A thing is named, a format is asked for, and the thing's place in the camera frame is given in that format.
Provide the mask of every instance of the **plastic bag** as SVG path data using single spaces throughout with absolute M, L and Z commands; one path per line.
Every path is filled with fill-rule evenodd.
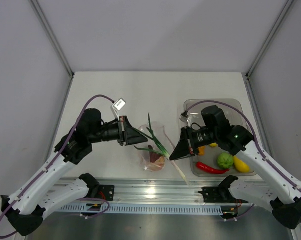
M 147 130 L 149 125 L 143 125 L 139 127 L 139 130 L 148 136 L 152 136 Z M 151 122 L 151 128 L 154 131 L 155 136 L 161 142 L 161 144 L 166 148 L 166 150 L 171 154 L 174 150 L 174 147 L 165 133 L 165 126 L 159 122 Z M 148 139 L 148 142 L 138 144 L 137 147 L 143 149 L 151 149 L 160 152 L 159 148 L 154 141 Z M 138 155 L 141 159 L 140 165 L 144 170 L 151 172 L 157 172 L 162 170 L 165 167 L 165 157 L 158 153 L 149 152 L 145 150 L 138 150 Z

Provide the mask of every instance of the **stainless steel surface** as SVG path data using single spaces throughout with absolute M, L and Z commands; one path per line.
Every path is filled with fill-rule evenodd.
M 254 59 L 251 67 L 248 70 L 248 73 L 247 73 L 248 79 L 250 79 L 250 77 L 252 76 L 252 74 L 253 74 L 254 70 L 256 69 L 257 65 L 259 64 L 259 62 L 261 61 L 262 57 L 264 56 L 264 54 L 268 50 L 269 46 L 271 45 L 271 43 L 272 43 L 272 41 L 273 41 L 276 33 L 279 31 L 279 29 L 282 26 L 284 20 L 288 16 L 288 13 L 293 8 L 294 2 L 296 2 L 296 1 L 295 0 L 287 0 L 285 6 L 281 10 L 278 18 L 276 19 L 274 25 L 272 26 L 272 28 L 271 28 L 271 30 L 269 32 L 266 40 L 264 41 L 261 49 L 259 50 L 256 58 Z
M 74 72 L 71 69 L 71 66 L 68 62 L 68 60 L 65 57 L 65 54 L 62 50 L 61 45 L 59 44 L 59 42 L 57 41 L 57 38 L 52 30 L 52 27 L 50 26 L 42 8 L 40 3 L 37 0 L 28 0 L 32 9 L 34 10 L 41 26 L 43 27 L 51 45 L 53 46 L 53 48 L 55 49 L 59 59 L 61 60 L 63 66 L 65 67 L 66 71 L 69 74 L 69 77 L 72 78 L 74 75 Z
M 52 214 L 27 240 L 292 240 L 271 213 L 256 207 L 238 222 L 219 216 L 104 214 L 84 220 Z
M 114 203 L 190 206 L 204 203 L 203 196 L 199 193 L 202 187 L 216 187 L 224 179 L 224 177 L 220 179 L 202 178 L 202 181 L 191 181 L 191 186 L 187 186 L 184 181 L 97 180 L 101 185 L 115 186 Z M 53 190 L 56 191 L 73 181 L 74 178 L 62 178 Z M 262 180 L 247 180 L 246 182 L 268 188 L 268 185 Z

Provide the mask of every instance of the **green lime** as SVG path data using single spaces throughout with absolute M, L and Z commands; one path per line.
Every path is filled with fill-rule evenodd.
M 219 155 L 217 159 L 217 164 L 222 169 L 229 169 L 231 166 L 234 165 L 234 157 L 231 154 L 224 152 L 221 155 Z

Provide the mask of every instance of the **clear plastic container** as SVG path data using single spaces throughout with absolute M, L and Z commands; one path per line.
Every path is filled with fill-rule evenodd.
M 203 100 L 219 101 L 219 102 L 222 102 L 225 104 L 229 104 L 229 105 L 237 108 L 241 112 L 243 112 L 240 102 L 237 101 L 236 99 L 190 99 L 184 103 L 184 110 L 188 109 L 192 105 L 194 105 L 200 101 L 203 101 Z M 238 112 L 236 112 L 235 110 L 233 110 L 227 106 L 224 106 L 224 105 L 221 105 L 218 103 L 202 103 L 202 104 L 199 104 L 199 105 L 195 106 L 194 108 L 192 108 L 188 112 L 188 115 L 190 115 L 190 120 L 188 121 L 188 126 L 190 127 L 193 123 L 199 124 L 200 126 L 205 126 L 201 112 L 204 108 L 213 106 L 213 105 L 217 105 L 220 109 L 223 110 L 226 118 L 229 120 L 229 123 L 231 125 L 235 125 L 235 126 L 240 125 L 246 129 L 249 129 L 245 119 Z M 237 171 L 234 166 L 232 166 L 230 168 L 230 170 L 228 172 L 226 172 L 225 174 L 218 174 L 218 175 L 202 171 L 196 167 L 197 162 L 202 162 L 215 169 L 220 169 L 220 167 L 217 164 L 217 159 L 218 159 L 219 155 L 222 153 L 226 153 L 226 151 L 222 150 L 218 146 L 217 147 L 207 146 L 205 148 L 205 155 L 194 156 L 194 157 L 190 158 L 191 171 L 193 172 L 193 174 L 195 176 L 201 177 L 201 178 L 227 177 L 229 175 L 238 176 L 238 177 L 256 175 L 256 172 L 254 172 L 253 169 L 250 169 L 250 172 L 242 173 L 242 172 Z
M 151 136 L 150 132 L 147 130 L 149 128 L 148 124 L 145 124 L 139 127 L 139 130 L 143 133 Z M 159 122 L 151 122 L 151 128 L 154 131 L 155 136 L 161 142 L 161 144 L 166 148 L 169 153 L 172 153 L 174 150 L 173 144 L 166 135 L 165 126 Z M 138 148 L 143 149 L 153 149 L 155 151 L 159 151 L 159 148 L 155 144 L 154 141 L 148 139 L 148 142 L 141 143 L 136 145 Z M 146 150 L 137 150 L 138 155 L 141 159 L 140 165 L 144 170 L 157 172 L 162 170 L 165 167 L 166 159 L 163 155 L 159 155 L 157 153 L 149 152 Z

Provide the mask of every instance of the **metal frame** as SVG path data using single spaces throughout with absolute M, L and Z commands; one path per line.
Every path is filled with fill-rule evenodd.
M 57 191 L 72 183 L 74 177 L 63 177 L 53 187 Z M 117 204 L 151 204 L 151 205 L 216 205 L 204 203 L 204 198 L 199 191 L 202 187 L 217 187 L 220 180 L 191 181 L 190 186 L 184 181 L 173 180 L 122 180 L 122 179 L 97 179 L 101 185 L 114 185 L 115 194 L 113 203 Z M 251 181 L 256 186 L 268 189 L 263 180 Z M 223 203 L 223 206 L 234 205 Z
M 60 61 L 62 62 L 63 66 L 65 67 L 68 75 L 70 78 L 72 78 L 74 76 L 74 72 L 72 71 L 72 68 L 62 50 L 61 45 L 59 44 L 59 42 L 57 41 L 57 38 L 53 32 L 53 29 L 51 28 L 42 8 L 40 3 L 38 2 L 38 0 L 28 0 L 28 2 L 30 3 L 32 9 L 34 10 L 42 28 L 44 29 L 52 47 L 55 49 L 56 54 L 58 56 L 58 58 L 60 59 Z
M 73 202 L 61 207 L 56 212 L 60 213 L 99 213 L 107 209 L 104 204 L 99 211 L 90 210 L 88 203 L 96 201 Z M 218 205 L 158 205 L 158 204 L 123 204 L 110 203 L 107 214 L 160 214 L 160 215 L 223 215 L 221 206 Z
M 264 41 L 261 49 L 259 50 L 257 56 L 255 57 L 252 65 L 251 65 L 251 67 L 249 68 L 248 73 L 247 73 L 247 79 L 251 78 L 254 70 L 256 69 L 257 65 L 260 63 L 260 61 L 262 60 L 263 56 L 267 52 L 269 46 L 273 42 L 276 34 L 278 33 L 278 31 L 280 30 L 281 26 L 283 25 L 284 20 L 286 19 L 286 17 L 288 16 L 289 12 L 293 8 L 295 2 L 296 2 L 296 0 L 287 0 L 285 6 L 283 7 L 283 9 L 281 10 L 279 16 L 277 17 L 277 20 L 275 21 L 275 23 L 271 27 L 270 32 L 269 32 L 266 40 Z
M 273 157 L 274 155 L 273 155 L 270 143 L 269 143 L 268 138 L 267 138 L 265 127 L 264 127 L 264 124 L 263 124 L 263 121 L 262 121 L 261 113 L 259 111 L 259 108 L 258 108 L 258 105 L 257 105 L 257 102 L 256 102 L 256 98 L 255 98 L 255 95 L 254 95 L 254 92 L 253 92 L 253 89 L 252 89 L 251 82 L 248 80 L 248 78 L 245 74 L 242 74 L 242 77 L 244 79 L 244 84 L 245 84 L 248 99 L 250 101 L 250 105 L 251 105 L 251 108 L 252 108 L 252 113 L 253 113 L 254 118 L 256 120 L 256 124 L 257 124 L 258 132 L 259 132 L 259 135 L 260 135 L 261 143 L 262 143 L 264 149 L 266 150 L 266 152 L 268 152 L 268 154 Z
M 71 80 L 70 80 L 69 85 L 67 87 L 66 94 L 65 94 L 61 109 L 60 109 L 59 114 L 58 114 L 58 120 L 57 120 L 57 123 L 54 127 L 54 133 L 53 133 L 53 136 L 52 136 L 51 141 L 49 143 L 49 147 L 48 147 L 48 150 L 47 150 L 47 153 L 46 153 L 46 156 L 45 156 L 45 159 L 43 160 L 43 162 L 46 161 L 46 159 L 48 159 L 50 157 L 50 155 L 52 154 L 55 138 L 56 138 L 58 129 L 59 129 L 61 121 L 62 121 L 63 112 L 64 112 L 66 102 L 67 102 L 67 99 L 69 97 L 69 94 L 70 94 L 70 91 L 71 91 L 71 88 L 72 88 L 73 80 L 74 80 L 74 76 L 71 77 Z

